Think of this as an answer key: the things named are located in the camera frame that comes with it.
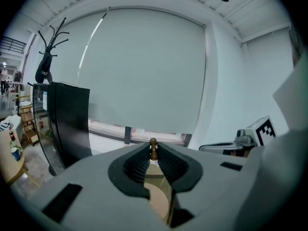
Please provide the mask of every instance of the wooden shelf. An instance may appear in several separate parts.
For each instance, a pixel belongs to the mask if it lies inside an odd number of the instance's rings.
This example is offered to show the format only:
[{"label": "wooden shelf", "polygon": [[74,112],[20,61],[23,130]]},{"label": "wooden shelf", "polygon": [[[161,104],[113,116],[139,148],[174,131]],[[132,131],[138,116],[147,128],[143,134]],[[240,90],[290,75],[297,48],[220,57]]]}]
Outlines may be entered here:
[{"label": "wooden shelf", "polygon": [[45,110],[37,110],[37,111],[35,111],[35,114],[36,114],[37,119],[38,118],[44,118],[44,117],[48,116],[48,113]]},{"label": "wooden shelf", "polygon": [[32,104],[27,105],[27,106],[19,106],[19,108],[20,108],[21,110],[24,110],[24,109],[31,109],[31,108],[32,108]]},{"label": "wooden shelf", "polygon": [[33,114],[31,112],[21,113],[21,117],[24,123],[34,120]]},{"label": "wooden shelf", "polygon": [[34,129],[27,131],[26,134],[31,139],[32,144],[39,141],[38,134]]}]

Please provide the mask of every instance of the roller blind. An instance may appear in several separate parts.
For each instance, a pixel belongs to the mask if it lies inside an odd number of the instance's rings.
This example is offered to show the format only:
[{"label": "roller blind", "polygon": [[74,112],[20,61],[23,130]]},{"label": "roller blind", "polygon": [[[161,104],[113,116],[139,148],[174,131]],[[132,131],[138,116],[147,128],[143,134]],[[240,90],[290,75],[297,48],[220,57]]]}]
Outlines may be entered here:
[{"label": "roller blind", "polygon": [[[78,48],[78,61],[66,59],[66,70],[60,77],[70,83],[77,83],[81,55],[99,22],[82,22],[90,19],[88,16],[67,26],[80,38],[73,45],[70,39],[62,52],[71,52],[68,47]],[[83,31],[81,25],[92,31]],[[202,27],[168,13],[122,9],[110,11],[97,27],[77,84],[90,89],[91,118],[153,131],[193,133],[204,74]]]}]

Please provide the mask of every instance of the ceiling molding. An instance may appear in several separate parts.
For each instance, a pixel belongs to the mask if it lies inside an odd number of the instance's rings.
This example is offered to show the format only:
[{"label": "ceiling molding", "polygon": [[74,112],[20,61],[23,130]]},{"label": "ceiling molding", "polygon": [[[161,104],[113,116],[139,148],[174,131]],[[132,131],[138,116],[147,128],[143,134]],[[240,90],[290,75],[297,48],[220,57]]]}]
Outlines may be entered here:
[{"label": "ceiling molding", "polygon": [[242,40],[242,43],[246,43],[250,40],[253,40],[255,38],[258,38],[262,35],[265,35],[265,34],[268,34],[268,33],[271,33],[271,32],[274,32],[274,31],[277,31],[277,30],[280,30],[280,29],[283,29],[283,28],[287,28],[287,27],[290,27],[291,26],[291,23],[287,22],[287,23],[282,23],[280,25],[277,25],[277,26],[273,26],[271,28],[268,28],[266,30],[263,30],[261,32],[258,32],[258,33],[255,33],[254,35],[251,35],[249,37],[246,37]]},{"label": "ceiling molding", "polygon": [[1,57],[7,58],[7,59],[12,59],[12,60],[15,60],[15,61],[21,61],[22,57],[23,57],[23,55],[20,54],[20,53],[8,51],[8,50],[5,50],[5,49],[1,49],[0,52],[1,52]]},{"label": "ceiling molding", "polygon": [[244,3],[241,3],[237,6],[235,6],[226,16],[225,19],[228,20],[232,15],[234,15],[236,12],[238,12],[240,9],[251,3],[253,0],[246,0]]},{"label": "ceiling molding", "polygon": [[45,25],[45,28],[49,25],[58,26],[64,17],[67,17],[66,22],[68,24],[77,18],[106,10],[108,7],[147,7],[182,15],[184,18],[203,25],[215,22],[220,24],[239,42],[242,41],[239,32],[222,16],[195,0],[80,0],[52,18]]}]

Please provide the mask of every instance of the floor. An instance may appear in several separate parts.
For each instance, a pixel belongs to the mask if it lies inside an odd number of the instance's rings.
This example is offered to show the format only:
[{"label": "floor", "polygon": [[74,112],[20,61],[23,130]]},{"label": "floor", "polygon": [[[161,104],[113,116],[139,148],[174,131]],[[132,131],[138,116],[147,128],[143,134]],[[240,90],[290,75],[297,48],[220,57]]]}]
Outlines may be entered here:
[{"label": "floor", "polygon": [[[21,146],[25,155],[25,164],[28,168],[28,173],[40,186],[43,186],[53,178],[53,176],[48,171],[48,161],[42,151],[40,143],[36,143],[35,146],[32,146],[28,143],[25,135],[23,136],[24,137],[21,142]],[[151,164],[146,172],[144,183],[151,184],[154,186],[154,188],[156,188],[156,190],[154,189],[155,191],[153,192],[154,197],[157,196],[157,191],[160,191],[165,195],[165,197],[161,196],[160,198],[156,197],[154,199],[152,199],[151,196],[149,203],[151,208],[153,208],[153,210],[162,218],[162,220],[167,223],[172,189],[160,168]],[[31,201],[31,198],[39,190],[39,187],[33,183],[33,181],[29,179],[26,174],[23,174],[11,185],[11,190]]]},{"label": "floor", "polygon": [[[21,146],[25,155],[25,164],[28,168],[28,173],[34,178],[34,180],[40,185],[44,185],[53,176],[48,171],[48,162],[42,151],[40,143],[36,143],[32,146],[28,143],[26,138],[22,140]],[[39,190],[26,174],[23,174],[17,181],[11,185],[11,190],[20,194],[27,200],[31,200],[32,196]]]},{"label": "floor", "polygon": [[14,115],[14,105],[11,105],[11,108],[8,109],[8,94],[5,93],[3,96],[0,95],[0,120]]}]

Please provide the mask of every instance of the round table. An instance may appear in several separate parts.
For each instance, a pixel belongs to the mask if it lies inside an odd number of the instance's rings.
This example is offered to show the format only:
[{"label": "round table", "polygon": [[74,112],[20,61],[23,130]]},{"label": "round table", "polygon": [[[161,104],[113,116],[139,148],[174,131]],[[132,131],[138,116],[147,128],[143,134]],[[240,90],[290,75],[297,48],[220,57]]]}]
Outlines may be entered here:
[{"label": "round table", "polygon": [[[27,174],[29,179],[33,181],[38,187],[40,186],[29,174],[25,166],[25,156],[21,153],[19,161],[16,161],[11,153],[10,142],[11,138],[9,130],[0,132],[0,171],[9,185],[12,185],[23,174]],[[16,144],[20,146],[16,132],[13,130],[16,138]]]}]

